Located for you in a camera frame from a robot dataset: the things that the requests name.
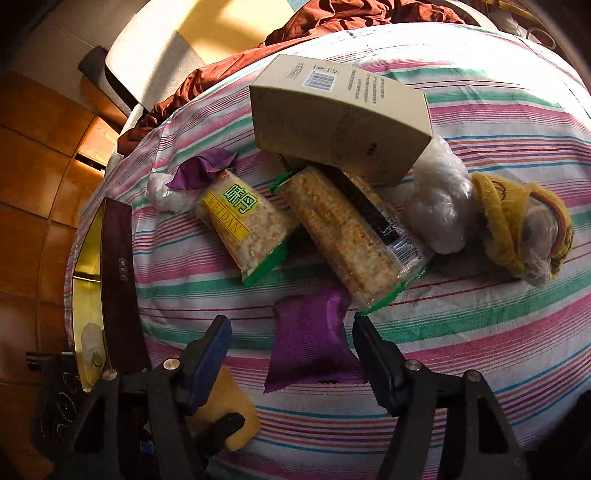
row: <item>purple package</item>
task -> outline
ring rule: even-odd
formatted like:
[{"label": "purple package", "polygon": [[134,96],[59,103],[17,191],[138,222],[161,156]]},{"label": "purple package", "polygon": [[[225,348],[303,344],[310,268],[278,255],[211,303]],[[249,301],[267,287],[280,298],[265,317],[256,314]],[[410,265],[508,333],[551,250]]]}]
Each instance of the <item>purple package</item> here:
[{"label": "purple package", "polygon": [[361,362],[349,349],[343,325],[350,303],[351,296],[343,287],[275,303],[278,327],[264,393],[294,383],[365,383]]},{"label": "purple package", "polygon": [[214,147],[180,164],[174,178],[167,183],[171,190],[201,190],[209,186],[216,175],[236,159],[238,154]]}]

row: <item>tablecloth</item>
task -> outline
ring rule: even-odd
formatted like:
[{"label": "tablecloth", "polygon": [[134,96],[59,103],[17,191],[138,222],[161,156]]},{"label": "tablecloth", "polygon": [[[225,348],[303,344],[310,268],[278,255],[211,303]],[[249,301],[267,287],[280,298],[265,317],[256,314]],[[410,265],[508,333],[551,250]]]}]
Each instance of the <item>tablecloth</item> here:
[{"label": "tablecloth", "polygon": [[[423,277],[371,315],[378,332],[431,369],[481,371],[523,446],[535,443],[591,387],[591,98],[561,58],[529,41],[476,27],[397,24],[326,35],[283,53],[349,63],[422,90],[434,131],[468,169],[533,181],[559,194],[574,221],[574,248],[546,288],[514,280],[475,242],[438,257]],[[232,320],[225,363],[257,407],[262,430],[242,451],[213,459],[216,478],[373,478],[395,420],[369,385],[293,385],[263,395],[276,330],[271,307],[312,293],[331,276],[308,249],[244,288],[219,238],[187,212],[146,200],[150,171],[170,172],[201,150],[238,153],[237,174],[272,202],[277,159],[255,145],[248,85],[272,57],[222,81],[175,112],[100,184],[80,221],[72,271],[104,196],[133,207],[135,282],[152,360],[178,355],[216,314]],[[285,105],[285,108],[298,108]],[[302,112],[306,115],[314,112]],[[395,155],[396,146],[392,146]],[[381,192],[396,206],[407,176]],[[353,311],[345,319],[350,341]],[[445,412],[437,413],[425,478],[435,478]]]}]

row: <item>barcode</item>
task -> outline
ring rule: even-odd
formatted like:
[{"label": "barcode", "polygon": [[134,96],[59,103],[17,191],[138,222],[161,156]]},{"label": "barcode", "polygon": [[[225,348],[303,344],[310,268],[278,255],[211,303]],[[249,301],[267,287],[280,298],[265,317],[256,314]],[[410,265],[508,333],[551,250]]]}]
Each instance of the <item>barcode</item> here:
[{"label": "barcode", "polygon": [[332,89],[335,80],[336,75],[332,75],[330,73],[320,73],[312,70],[304,82],[304,86],[329,92]]},{"label": "barcode", "polygon": [[413,245],[411,239],[407,236],[402,236],[388,245],[388,250],[398,258],[403,267],[410,267],[415,260],[423,258],[417,247]]}]

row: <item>brown fabric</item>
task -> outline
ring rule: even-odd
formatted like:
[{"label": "brown fabric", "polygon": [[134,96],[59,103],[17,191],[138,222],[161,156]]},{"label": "brown fabric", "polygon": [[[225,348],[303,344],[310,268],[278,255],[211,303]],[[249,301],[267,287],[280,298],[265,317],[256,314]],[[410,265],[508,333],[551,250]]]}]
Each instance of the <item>brown fabric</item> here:
[{"label": "brown fabric", "polygon": [[174,95],[154,105],[137,126],[118,141],[118,152],[129,155],[148,132],[200,93],[273,53],[327,33],[406,22],[463,24],[453,10],[417,0],[310,0],[263,43],[192,72]]}]

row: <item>yellow cloth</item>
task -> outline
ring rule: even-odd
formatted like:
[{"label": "yellow cloth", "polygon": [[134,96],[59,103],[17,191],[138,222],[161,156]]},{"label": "yellow cloth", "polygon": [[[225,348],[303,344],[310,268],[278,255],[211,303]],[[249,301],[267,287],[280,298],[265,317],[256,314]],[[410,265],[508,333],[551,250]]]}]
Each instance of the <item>yellow cloth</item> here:
[{"label": "yellow cloth", "polygon": [[214,421],[233,412],[241,414],[245,422],[240,430],[226,439],[226,448],[230,451],[244,447],[261,429],[261,422],[256,416],[255,406],[236,385],[230,369],[222,365],[207,403],[187,419],[189,429],[193,434],[199,434]]},{"label": "yellow cloth", "polygon": [[482,173],[472,174],[472,183],[480,196],[491,233],[481,236],[486,254],[516,277],[525,270],[518,245],[530,195],[552,210],[558,221],[558,234],[550,252],[550,270],[556,275],[573,246],[573,221],[563,201],[537,183],[519,185]]}]

